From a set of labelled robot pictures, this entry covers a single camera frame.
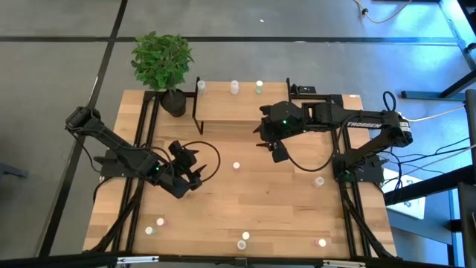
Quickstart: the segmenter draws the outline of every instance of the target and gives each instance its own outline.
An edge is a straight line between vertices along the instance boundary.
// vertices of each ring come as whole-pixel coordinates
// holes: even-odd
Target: gray floor
[[[384,18],[402,3],[362,1],[374,18]],[[0,36],[108,36],[119,8],[108,1],[0,1]],[[464,20],[454,19],[465,27]],[[351,0],[137,0],[129,1],[119,36],[349,36],[453,37],[437,4],[411,4],[394,20],[361,21]],[[282,42],[192,42],[196,76],[204,80],[291,81],[315,85],[321,93],[360,94],[365,109],[384,109],[383,91],[440,91],[469,72],[456,45]],[[0,258],[35,255],[53,195],[72,146],[65,118],[89,99],[105,43],[0,42],[0,162],[30,171],[28,179],[0,181]],[[122,91],[142,89],[129,64],[133,43],[116,43],[97,101],[103,121],[112,127]],[[397,109],[419,118],[460,103],[398,99]],[[412,124],[414,143],[398,155],[432,153],[468,135],[464,110]],[[104,148],[88,140],[92,155]],[[471,162],[468,153],[433,169],[450,171]],[[434,174],[417,171],[421,179]],[[92,208],[97,174],[81,156],[52,254],[78,253]],[[408,260],[444,264],[442,255],[424,246],[437,242],[393,232],[399,255]],[[409,252],[408,247],[419,251]]]

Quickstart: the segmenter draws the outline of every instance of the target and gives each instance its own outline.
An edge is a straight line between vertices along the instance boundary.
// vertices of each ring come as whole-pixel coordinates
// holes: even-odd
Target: small white cup
[[[314,245],[315,246],[320,246],[320,247],[325,247],[327,245],[327,242],[324,239],[319,239],[319,240],[314,240]]]
[[[200,80],[196,83],[197,87],[199,88],[199,94],[205,93],[205,81]]]
[[[248,240],[248,239],[250,239],[250,233],[248,233],[248,232],[243,232],[243,234],[241,235],[241,237],[243,238],[243,240]]]
[[[146,234],[152,235],[152,234],[155,234],[156,232],[157,230],[155,230],[153,227],[151,226],[146,227]]]
[[[238,249],[239,250],[245,250],[246,249],[246,242],[244,240],[240,240],[237,243]]]
[[[256,93],[261,94],[263,91],[263,82],[261,80],[258,80],[256,82]]]
[[[314,179],[312,184],[314,185],[314,187],[319,188],[322,185],[324,185],[324,182],[325,182],[325,180],[324,180],[323,177],[318,177],[318,178]]]
[[[165,221],[164,218],[158,218],[155,223],[157,224],[157,226],[164,226],[167,222]]]
[[[238,171],[238,170],[239,170],[239,167],[240,167],[239,162],[234,162],[234,163],[233,163],[233,170]]]
[[[231,86],[231,94],[233,94],[233,95],[238,94],[238,91],[239,91],[238,81],[236,81],[236,80],[231,81],[230,86]]]

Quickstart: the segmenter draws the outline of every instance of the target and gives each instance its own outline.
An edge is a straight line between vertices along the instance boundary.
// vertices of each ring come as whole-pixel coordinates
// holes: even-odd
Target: potted plant
[[[143,37],[136,37],[137,48],[131,61],[137,80],[154,91],[165,89],[161,98],[162,107],[172,116],[185,113],[186,98],[176,86],[185,82],[188,63],[193,62],[186,39],[180,36],[156,36],[155,31]]]

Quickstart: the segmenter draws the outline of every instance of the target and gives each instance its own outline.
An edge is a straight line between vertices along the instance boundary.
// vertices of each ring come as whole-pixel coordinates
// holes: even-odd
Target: white paper
[[[385,179],[393,179],[399,176],[399,173],[393,170],[389,170],[387,168],[384,168],[384,178]],[[404,175],[402,176],[402,184],[403,187],[414,184],[417,182],[421,182],[421,179],[417,179],[415,177],[409,176],[409,175]],[[395,185],[398,182],[397,179],[387,183],[382,187],[382,190],[384,193],[387,193],[389,191],[393,191],[395,189]],[[421,197],[416,200],[411,200],[411,201],[405,201],[405,202],[400,202],[395,205],[388,205],[387,208],[397,211],[400,213],[403,213],[405,215],[408,215],[410,217],[414,217],[420,220],[423,220],[425,216],[425,198]]]

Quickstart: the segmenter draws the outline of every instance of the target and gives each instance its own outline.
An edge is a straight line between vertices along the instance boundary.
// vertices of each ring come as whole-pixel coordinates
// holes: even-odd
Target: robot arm
[[[265,117],[255,132],[260,133],[265,143],[257,146],[272,151],[275,162],[289,158],[281,140],[308,131],[326,132],[343,126],[382,130],[359,149],[335,156],[335,160],[345,170],[390,146],[405,147],[413,141],[408,122],[397,112],[348,110],[337,104],[316,102],[303,103],[302,107],[298,107],[288,101],[261,106],[260,110]]]
[[[66,119],[66,129],[73,135],[89,135],[96,138],[114,152],[117,161],[127,170],[152,185],[160,185],[176,198],[181,198],[189,189],[193,191],[202,185],[200,171],[205,166],[194,172],[190,170],[196,163],[194,155],[198,151],[188,150],[178,141],[169,146],[169,151],[175,159],[168,162],[150,149],[133,147],[124,141],[104,125],[96,109],[86,107],[77,107]],[[183,174],[187,175],[189,181],[181,177]]]

